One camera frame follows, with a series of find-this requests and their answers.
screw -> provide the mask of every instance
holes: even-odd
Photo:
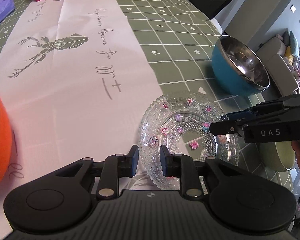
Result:
[[[186,194],[190,197],[199,197],[202,195],[202,191],[197,188],[188,189]]]
[[[99,190],[99,195],[103,196],[103,197],[110,197],[114,194],[114,191],[110,188],[103,188],[101,190]]]

sticker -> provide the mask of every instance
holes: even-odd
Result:
[[[155,136],[152,136],[152,137],[149,139],[149,143],[150,143],[151,146],[154,146],[157,142],[158,142],[158,138],[155,137]]]
[[[181,119],[182,119],[182,117],[181,117],[180,114],[176,114],[176,115],[174,116],[174,118],[175,118],[178,122],[181,121]]]
[[[193,99],[192,98],[188,98],[187,103],[190,106],[193,103]]]
[[[220,121],[228,120],[228,116],[226,114],[223,114],[220,116]]]
[[[182,127],[178,127],[178,133],[182,134],[184,132]]]
[[[204,123],[202,124],[202,130],[203,130],[204,132],[208,132],[208,131],[209,131],[209,127],[210,127],[210,123],[208,123],[208,122],[204,122]]]
[[[225,135],[217,135],[219,138],[220,143],[226,143],[227,137]]]
[[[164,127],[164,128],[161,129],[161,133],[164,136],[167,136],[170,133],[170,130],[168,128]]]
[[[194,141],[192,143],[189,143],[190,147],[195,150],[199,147],[199,143],[197,141]]]
[[[163,105],[162,105],[162,107],[165,108],[165,109],[168,109],[169,108],[168,103],[164,102]]]

stainless steel bowl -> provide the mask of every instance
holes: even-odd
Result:
[[[263,63],[246,45],[231,36],[223,35],[216,46],[229,66],[248,84],[260,91],[269,87],[270,80]]]

cushion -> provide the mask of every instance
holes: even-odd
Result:
[[[280,35],[280,34],[276,34],[275,35],[280,41],[283,41],[283,38],[282,38],[282,36]]]
[[[289,33],[287,31],[283,34],[283,43],[286,46],[290,45],[290,36],[289,36]]]
[[[290,65],[292,66],[293,63],[293,55],[291,54],[291,47],[288,46],[286,53],[284,54],[284,56],[289,60]]]
[[[291,54],[294,57],[298,56],[299,55],[299,45],[298,45],[298,41],[292,31],[290,31],[290,47],[291,47]]]
[[[297,57],[293,57],[293,62],[296,62],[298,60],[300,60],[300,56],[299,55]]]

clear glass dish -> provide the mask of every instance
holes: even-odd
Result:
[[[140,125],[140,159],[152,181],[160,189],[179,189],[179,179],[162,174],[159,148],[166,145],[171,154],[189,155],[195,161],[214,156],[238,165],[237,135],[214,136],[212,122],[228,117],[199,93],[178,92],[163,95],[146,110]],[[201,178],[202,188],[206,192]]]

